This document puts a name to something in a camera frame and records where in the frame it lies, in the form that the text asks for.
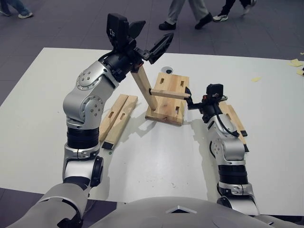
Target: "person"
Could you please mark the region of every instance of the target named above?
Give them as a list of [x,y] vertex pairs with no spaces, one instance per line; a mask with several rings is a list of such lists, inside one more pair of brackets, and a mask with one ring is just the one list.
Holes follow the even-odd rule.
[[[213,21],[215,22],[221,22],[228,19],[228,14],[233,6],[233,4],[236,2],[236,0],[226,0],[226,4],[223,6],[223,9],[220,14],[213,17]],[[257,3],[257,0],[240,0],[244,11],[242,16],[249,13],[250,9],[255,6]]]
[[[159,25],[160,30],[175,30],[177,18],[186,0],[173,0],[166,21]],[[198,21],[195,29],[200,29],[212,21],[212,15],[205,6],[204,0],[189,0],[195,19]]]
[[11,16],[8,4],[18,11],[18,17],[25,19],[33,16],[33,13],[29,11],[20,0],[0,0],[0,13],[5,16]]

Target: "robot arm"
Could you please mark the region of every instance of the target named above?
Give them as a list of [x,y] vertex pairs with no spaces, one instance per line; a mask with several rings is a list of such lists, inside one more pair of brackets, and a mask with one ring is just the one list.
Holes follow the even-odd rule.
[[10,227],[82,226],[89,192],[102,180],[103,158],[98,156],[98,136],[105,102],[128,72],[136,72],[143,59],[153,64],[173,38],[173,33],[164,35],[150,51],[140,50],[135,38],[144,24],[145,21],[138,21],[129,25],[121,15],[108,15],[107,34],[113,50],[80,73],[63,102],[67,117],[63,183],[52,187]]
[[238,138],[236,127],[220,110],[219,102],[227,100],[223,85],[210,84],[202,102],[188,98],[188,109],[199,109],[207,124],[209,149],[218,165],[217,203],[247,215],[259,215],[252,185],[248,182],[244,155],[246,148]]

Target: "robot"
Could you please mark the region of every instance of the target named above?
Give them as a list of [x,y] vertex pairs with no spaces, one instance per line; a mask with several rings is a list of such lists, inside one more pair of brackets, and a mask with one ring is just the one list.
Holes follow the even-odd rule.
[[[109,14],[106,32],[113,50],[100,57],[76,79],[65,97],[67,143],[64,146],[63,183],[52,187],[10,228],[80,228],[89,192],[102,182],[99,125],[104,105],[128,72],[137,72],[143,60],[155,63],[169,47],[173,34],[164,35],[151,50],[136,46],[145,21],[129,25],[127,18]],[[226,100],[223,85],[209,85],[202,102],[186,99],[188,109],[199,109],[207,124],[210,152],[219,169],[217,203],[184,197],[156,197],[128,203],[95,223],[93,228],[276,228],[300,227],[259,215],[252,185],[247,180],[246,148],[219,102]]]

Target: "gray pants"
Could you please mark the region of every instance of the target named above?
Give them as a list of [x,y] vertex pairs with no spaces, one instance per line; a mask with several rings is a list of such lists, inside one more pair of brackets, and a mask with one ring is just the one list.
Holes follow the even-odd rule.
[[[181,9],[184,5],[186,0],[173,0],[168,13],[168,18],[166,22],[173,25],[177,22],[177,18],[181,12]],[[192,12],[194,14],[195,20],[199,21],[200,19],[204,18],[209,14],[204,0],[188,0]]]

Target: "gray floor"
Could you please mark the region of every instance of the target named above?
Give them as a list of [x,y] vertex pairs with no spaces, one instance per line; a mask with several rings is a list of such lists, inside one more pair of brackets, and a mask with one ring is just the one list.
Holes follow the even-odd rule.
[[[170,4],[170,0],[23,2],[34,17],[20,20],[14,10],[12,17],[0,15],[0,104],[43,47],[111,49],[105,34],[109,12],[123,14],[130,22],[146,20],[137,41],[139,47],[150,48],[166,33],[158,30],[158,24],[166,18]],[[205,2],[216,15],[224,0]],[[304,60],[300,55],[304,52],[304,0],[259,0],[245,18],[240,17],[241,12],[237,1],[228,21],[194,30],[195,20],[186,3],[168,52]],[[0,189],[0,221],[6,211],[4,205],[16,205],[19,201],[23,205],[14,217],[6,213],[8,221],[0,223],[0,227],[22,216],[38,197]]]

